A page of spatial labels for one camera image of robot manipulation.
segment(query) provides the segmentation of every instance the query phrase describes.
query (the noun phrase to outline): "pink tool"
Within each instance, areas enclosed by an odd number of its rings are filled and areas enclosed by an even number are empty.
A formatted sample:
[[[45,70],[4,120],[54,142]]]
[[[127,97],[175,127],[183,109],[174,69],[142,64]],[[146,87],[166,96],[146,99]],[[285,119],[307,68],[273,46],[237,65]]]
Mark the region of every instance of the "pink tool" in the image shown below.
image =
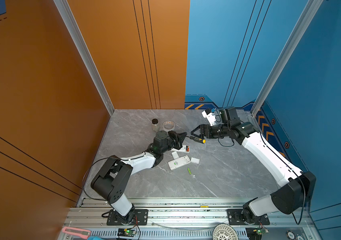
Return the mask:
[[[63,227],[62,232],[69,235],[81,237],[83,239],[88,239],[88,237],[91,235],[90,230],[75,227]]]

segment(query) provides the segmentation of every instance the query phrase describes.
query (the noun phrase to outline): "poker chip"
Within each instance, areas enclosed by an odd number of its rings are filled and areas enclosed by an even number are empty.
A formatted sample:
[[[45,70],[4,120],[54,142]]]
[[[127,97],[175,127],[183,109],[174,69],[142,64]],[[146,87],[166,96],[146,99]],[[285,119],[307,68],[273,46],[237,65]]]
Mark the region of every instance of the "poker chip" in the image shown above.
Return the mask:
[[[287,238],[293,240],[296,237],[295,237],[295,234],[289,230],[289,231],[287,231]]]
[[[300,235],[300,234],[296,235],[296,239],[297,240],[305,240],[305,238],[302,235]]]

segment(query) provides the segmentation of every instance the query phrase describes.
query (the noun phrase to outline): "screwdriver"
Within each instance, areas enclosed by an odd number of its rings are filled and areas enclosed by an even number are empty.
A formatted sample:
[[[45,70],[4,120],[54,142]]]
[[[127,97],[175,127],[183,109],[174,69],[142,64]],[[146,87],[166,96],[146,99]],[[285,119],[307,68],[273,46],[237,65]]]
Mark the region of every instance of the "screwdriver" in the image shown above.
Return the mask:
[[[195,137],[195,136],[190,136],[190,139],[192,139],[195,142],[199,142],[199,143],[205,143],[205,139],[201,139],[199,137]]]

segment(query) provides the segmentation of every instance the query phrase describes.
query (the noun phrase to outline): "white mesh basket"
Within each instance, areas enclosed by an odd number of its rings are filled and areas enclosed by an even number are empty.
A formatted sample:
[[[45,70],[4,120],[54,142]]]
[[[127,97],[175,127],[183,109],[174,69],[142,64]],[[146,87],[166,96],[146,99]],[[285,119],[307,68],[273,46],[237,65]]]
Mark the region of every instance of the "white mesh basket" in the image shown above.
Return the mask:
[[[219,224],[213,230],[213,240],[239,240],[235,230],[227,224]]]

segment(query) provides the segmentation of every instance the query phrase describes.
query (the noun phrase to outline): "mounting plate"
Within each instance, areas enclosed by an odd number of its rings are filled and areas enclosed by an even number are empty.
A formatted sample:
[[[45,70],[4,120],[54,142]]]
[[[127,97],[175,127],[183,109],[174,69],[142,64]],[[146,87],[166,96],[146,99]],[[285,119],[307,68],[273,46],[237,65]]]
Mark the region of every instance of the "mounting plate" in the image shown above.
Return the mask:
[[[146,225],[148,221],[148,209],[135,209],[134,215],[137,217],[137,225],[142,226]],[[108,221],[106,222],[106,225],[108,226],[121,226],[121,225],[135,225],[135,223],[130,224],[123,224],[121,222],[121,218],[117,215],[116,211],[111,210],[109,212]]]
[[[250,225],[250,224],[245,223],[244,221],[245,219],[241,218],[241,212],[242,212],[242,209],[227,209],[227,217],[228,217],[229,225]],[[270,224],[267,214],[264,214],[260,216],[259,218],[260,218],[260,222],[262,225]]]

